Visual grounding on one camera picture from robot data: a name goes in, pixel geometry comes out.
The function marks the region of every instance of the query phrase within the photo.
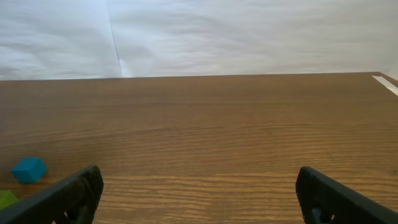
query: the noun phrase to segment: wooden table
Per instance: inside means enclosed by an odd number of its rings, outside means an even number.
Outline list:
[[[371,75],[0,82],[0,188],[97,164],[95,223],[303,223],[312,166],[398,211],[398,96]],[[27,156],[38,184],[10,174]]]

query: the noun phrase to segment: blue block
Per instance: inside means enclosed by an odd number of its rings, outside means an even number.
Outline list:
[[[36,183],[45,171],[45,165],[39,157],[24,158],[11,169],[20,183]]]

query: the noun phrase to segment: white backdrop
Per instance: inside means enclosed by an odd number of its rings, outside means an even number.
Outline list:
[[[397,10],[396,0],[3,0],[0,79],[398,78]]]

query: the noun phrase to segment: green block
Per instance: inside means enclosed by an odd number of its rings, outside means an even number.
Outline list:
[[[16,203],[18,198],[10,190],[0,190],[0,209]]]

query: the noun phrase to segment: cube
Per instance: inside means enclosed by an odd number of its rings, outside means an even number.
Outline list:
[[[10,190],[0,190],[0,210],[16,203],[18,198]]]
[[[24,158],[11,172],[20,183],[36,183],[45,173],[46,168],[39,157]]]

